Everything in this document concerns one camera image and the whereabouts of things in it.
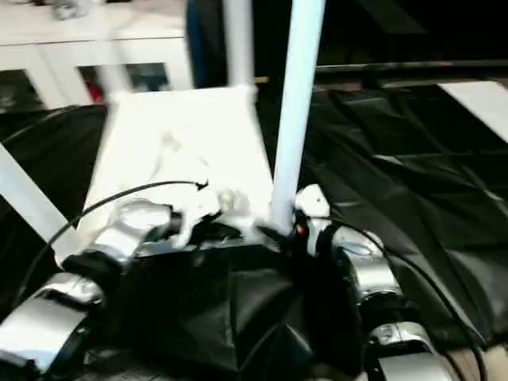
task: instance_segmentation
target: white shelf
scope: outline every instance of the white shelf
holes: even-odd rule
[[[135,0],[104,6],[116,40],[184,37],[184,0]],[[97,10],[85,17],[58,21],[49,6],[0,1],[0,45],[45,44],[96,40]]]

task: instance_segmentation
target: black cloth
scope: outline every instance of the black cloth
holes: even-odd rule
[[[259,104],[273,167],[279,106]],[[314,94],[300,187],[428,271],[481,344],[505,340],[508,146],[438,87]],[[441,302],[402,265],[404,291],[442,347],[462,343]]]

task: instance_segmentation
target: white platform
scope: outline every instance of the white platform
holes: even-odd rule
[[[253,94],[238,86],[122,97],[108,117],[86,206],[145,183],[208,179],[214,190],[231,190],[255,215],[267,217],[272,181]],[[177,206],[194,196],[190,186],[142,195]],[[80,235],[103,226],[113,209],[84,218]]]
[[[175,38],[185,34],[184,0],[136,0],[104,6],[109,27],[117,40]],[[49,6],[0,1],[0,45],[46,44],[95,40],[92,13],[57,21]]]

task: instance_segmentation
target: black cable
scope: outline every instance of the black cable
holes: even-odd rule
[[[46,245],[40,250],[40,252],[35,256],[32,263],[30,264],[30,267],[28,271],[25,273],[25,276],[23,277],[23,280],[21,281],[21,284],[19,286],[19,289],[16,293],[16,296],[14,298],[13,304],[12,304],[12,310],[19,306],[21,302],[23,301],[23,297],[25,296],[26,288],[29,285],[29,281],[33,276],[34,271],[36,270],[37,266],[39,265],[40,261],[44,258],[47,252],[50,252],[52,245],[58,240],[62,234],[64,234],[68,229],[70,229],[75,223],[79,222],[79,220],[89,213],[93,212],[94,210],[100,208],[101,206],[104,206],[105,204],[108,204],[114,200],[117,200],[119,198],[125,197],[129,194],[136,193],[139,191],[144,191],[145,189],[149,188],[155,188],[155,187],[162,187],[165,185],[175,185],[175,184],[190,184],[194,185],[198,188],[198,191],[203,189],[204,187],[208,186],[208,183],[196,183],[194,181],[159,181],[157,183],[148,183],[144,185],[140,185],[138,187],[130,188],[127,190],[124,190],[122,192],[118,192],[116,194],[112,194],[109,197],[106,197],[95,204],[92,204],[88,206],[83,212],[77,214],[74,216],[67,224],[62,226],[60,230],[58,230],[53,237],[51,237]]]
[[[462,372],[462,369],[460,369],[459,364],[455,361],[453,356],[449,353],[443,353],[442,356],[448,361],[450,366],[452,367],[453,371],[459,378],[459,381],[468,381],[464,373]]]
[[[460,327],[460,329],[463,331],[464,338],[466,339],[466,342],[468,344],[469,349],[473,353],[473,356],[475,357],[475,361],[478,365],[478,372],[479,372],[479,379],[480,381],[487,381],[488,380],[488,374],[487,374],[487,367],[485,366],[485,362],[483,361],[482,354],[479,350],[478,345],[475,343],[475,338],[472,336],[468,325],[462,320],[462,318],[457,313],[456,309],[453,307],[452,303],[448,300],[445,293],[439,288],[438,285],[433,281],[433,279],[421,269],[418,265],[416,265],[415,262],[412,260],[406,258],[405,256],[398,254],[397,252],[389,252],[384,247],[382,247],[378,242],[376,242],[372,237],[370,237],[368,234],[366,234],[362,229],[357,228],[354,225],[351,225],[347,222],[342,221],[339,218],[334,217],[308,217],[309,219],[321,219],[321,220],[329,220],[331,222],[335,222],[337,224],[341,224],[347,228],[350,228],[351,230],[355,230],[362,236],[369,239],[370,242],[374,244],[377,249],[379,249],[385,256],[385,258],[393,265],[393,262],[391,260],[391,256],[397,258],[398,260],[401,260],[404,264],[411,267],[411,269],[415,270],[428,284],[429,286],[434,290],[434,292],[437,294],[439,299],[443,302],[444,306],[448,310],[448,312],[452,315],[452,318],[456,321],[457,325]]]

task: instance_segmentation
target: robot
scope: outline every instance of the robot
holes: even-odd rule
[[[103,306],[141,246],[179,235],[184,219],[171,206],[146,200],[120,207],[80,253],[62,263],[63,272],[0,325],[0,379],[64,377],[78,367]],[[241,230],[250,243],[266,239],[263,229],[245,223],[252,218],[242,222],[224,214],[220,219]],[[327,310],[317,304],[316,315],[334,318],[348,308],[360,317],[360,324],[347,328],[357,331],[358,348],[366,348],[364,369],[370,380],[452,380],[379,249],[378,237],[296,210],[293,233],[285,240],[295,261],[328,261],[337,281],[348,285],[348,306]]]

